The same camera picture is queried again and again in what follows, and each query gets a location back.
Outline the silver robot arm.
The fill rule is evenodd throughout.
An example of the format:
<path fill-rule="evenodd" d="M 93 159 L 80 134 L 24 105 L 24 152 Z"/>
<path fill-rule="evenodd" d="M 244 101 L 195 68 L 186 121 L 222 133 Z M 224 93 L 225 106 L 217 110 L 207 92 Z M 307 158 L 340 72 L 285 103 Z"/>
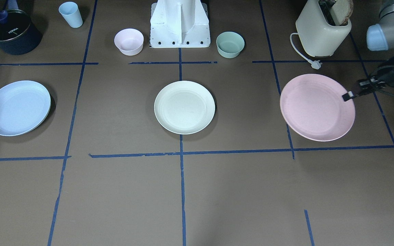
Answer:
<path fill-rule="evenodd" d="M 367 47 L 371 51 L 394 49 L 394 0 L 384 0 L 379 22 L 366 32 Z M 374 92 L 383 93 L 385 87 L 394 87 L 394 56 L 380 64 L 366 79 L 358 80 L 350 91 L 342 95 L 344 101 Z"/>

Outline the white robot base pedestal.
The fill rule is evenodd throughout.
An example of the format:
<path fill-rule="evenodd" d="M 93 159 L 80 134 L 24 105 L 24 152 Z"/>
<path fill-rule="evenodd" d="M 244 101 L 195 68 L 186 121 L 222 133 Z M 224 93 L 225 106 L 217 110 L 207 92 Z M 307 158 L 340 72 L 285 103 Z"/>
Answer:
<path fill-rule="evenodd" d="M 206 48 L 211 44 L 206 0 L 158 0 L 151 5 L 152 48 Z"/>

